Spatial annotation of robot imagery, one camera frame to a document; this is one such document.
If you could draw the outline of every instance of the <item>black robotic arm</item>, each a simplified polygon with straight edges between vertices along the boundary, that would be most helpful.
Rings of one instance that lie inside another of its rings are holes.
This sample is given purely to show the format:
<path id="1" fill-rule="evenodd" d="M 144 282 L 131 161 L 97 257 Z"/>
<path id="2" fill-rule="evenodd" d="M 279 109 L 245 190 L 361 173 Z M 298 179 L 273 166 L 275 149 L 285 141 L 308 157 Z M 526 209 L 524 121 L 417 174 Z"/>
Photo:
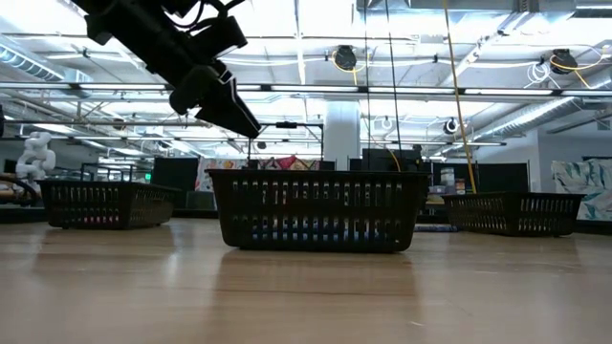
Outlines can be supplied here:
<path id="1" fill-rule="evenodd" d="M 243 1 L 73 0 L 88 13 L 91 39 L 104 45 L 115 36 L 149 72 L 174 86 L 170 105 L 177 113 L 185 115 L 200 106 L 196 118 L 254 139 L 261 126 L 237 95 L 236 79 L 217 59 L 247 44 L 235 18 L 228 16 L 229 9 Z M 175 24 L 167 15 L 185 16 L 198 3 L 198 18 L 191 25 Z M 212 5 L 218 15 L 199 21 L 205 5 Z"/>

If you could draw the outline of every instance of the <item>black plastic basket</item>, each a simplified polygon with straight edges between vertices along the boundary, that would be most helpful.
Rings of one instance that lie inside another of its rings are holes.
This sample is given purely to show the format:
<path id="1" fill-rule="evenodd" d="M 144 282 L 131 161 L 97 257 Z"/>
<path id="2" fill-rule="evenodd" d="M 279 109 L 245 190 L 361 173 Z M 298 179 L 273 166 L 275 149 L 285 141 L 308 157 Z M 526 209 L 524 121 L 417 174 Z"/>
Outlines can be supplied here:
<path id="1" fill-rule="evenodd" d="M 531 192 L 443 196 L 451 225 L 509 236 L 572 234 L 582 197 Z"/>
<path id="2" fill-rule="evenodd" d="M 425 173 L 209 170 L 223 240 L 248 249 L 402 251 Z"/>
<path id="3" fill-rule="evenodd" d="M 158 226 L 172 216 L 177 189 L 123 182 L 40 181 L 49 225 L 127 229 Z"/>

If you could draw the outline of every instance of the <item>colorful artwork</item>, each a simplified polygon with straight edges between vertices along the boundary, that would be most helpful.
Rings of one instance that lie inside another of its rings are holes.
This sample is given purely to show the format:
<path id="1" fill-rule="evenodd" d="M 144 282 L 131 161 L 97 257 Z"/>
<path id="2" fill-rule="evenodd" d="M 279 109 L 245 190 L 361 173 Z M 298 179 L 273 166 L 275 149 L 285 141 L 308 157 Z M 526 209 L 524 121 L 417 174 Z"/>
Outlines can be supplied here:
<path id="1" fill-rule="evenodd" d="M 208 169 L 241 169 L 246 166 L 246 159 L 200 159 L 198 165 L 198 178 L 195 182 L 195 191 L 212 192 L 212 180 L 205 171 Z M 296 156 L 280 159 L 264 159 L 258 161 L 259 169 L 265 170 L 318 170 L 319 161 L 305 161 Z"/>
<path id="2" fill-rule="evenodd" d="M 247 165 L 246 159 L 200 159 L 195 191 L 212 192 L 212 179 L 205 171 L 208 169 L 241 169 Z"/>
<path id="3" fill-rule="evenodd" d="M 579 220 L 612 221 L 612 160 L 553 161 L 557 193 L 586 195 Z"/>

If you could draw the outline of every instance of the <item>white pillar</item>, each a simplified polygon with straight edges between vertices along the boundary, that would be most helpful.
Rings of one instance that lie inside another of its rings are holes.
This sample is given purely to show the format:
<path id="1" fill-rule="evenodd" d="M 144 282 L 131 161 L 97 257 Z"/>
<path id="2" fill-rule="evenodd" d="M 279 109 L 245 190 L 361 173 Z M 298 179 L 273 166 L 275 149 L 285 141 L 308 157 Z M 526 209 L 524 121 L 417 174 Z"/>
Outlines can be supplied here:
<path id="1" fill-rule="evenodd" d="M 338 171 L 347 171 L 348 160 L 360 157 L 360 116 L 361 109 L 357 101 L 327 102 L 323 158 L 335 161 Z"/>

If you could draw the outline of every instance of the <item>white robot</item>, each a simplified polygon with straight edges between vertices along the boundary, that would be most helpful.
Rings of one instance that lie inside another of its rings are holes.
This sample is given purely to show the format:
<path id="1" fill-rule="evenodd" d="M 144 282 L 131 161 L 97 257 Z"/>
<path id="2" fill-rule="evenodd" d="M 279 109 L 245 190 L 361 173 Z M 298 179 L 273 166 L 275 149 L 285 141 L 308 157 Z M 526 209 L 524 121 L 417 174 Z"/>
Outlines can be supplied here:
<path id="1" fill-rule="evenodd" d="M 55 152 L 48 148 L 50 141 L 51 134 L 49 133 L 31 133 L 25 143 L 26 150 L 15 167 L 17 179 L 27 183 L 36 192 L 40 192 L 40 186 L 35 181 L 44 180 L 47 171 L 55 168 Z M 21 191 L 21 187 L 15 186 L 15 188 Z"/>

